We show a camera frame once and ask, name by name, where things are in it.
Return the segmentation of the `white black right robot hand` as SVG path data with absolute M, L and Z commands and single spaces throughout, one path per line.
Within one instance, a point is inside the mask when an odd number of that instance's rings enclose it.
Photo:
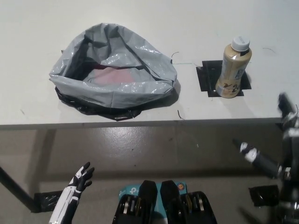
M 299 110 L 294 109 L 286 93 L 279 95 L 278 108 L 282 115 L 283 130 L 281 163 L 272 160 L 247 142 L 233 139 L 233 144 L 245 160 L 264 172 L 267 177 L 297 182 L 299 180 Z

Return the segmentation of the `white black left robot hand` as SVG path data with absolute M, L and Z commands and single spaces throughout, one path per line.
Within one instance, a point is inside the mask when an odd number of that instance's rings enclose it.
M 83 191 L 92 184 L 94 168 L 83 165 L 64 188 L 52 212 L 49 224 L 71 224 Z

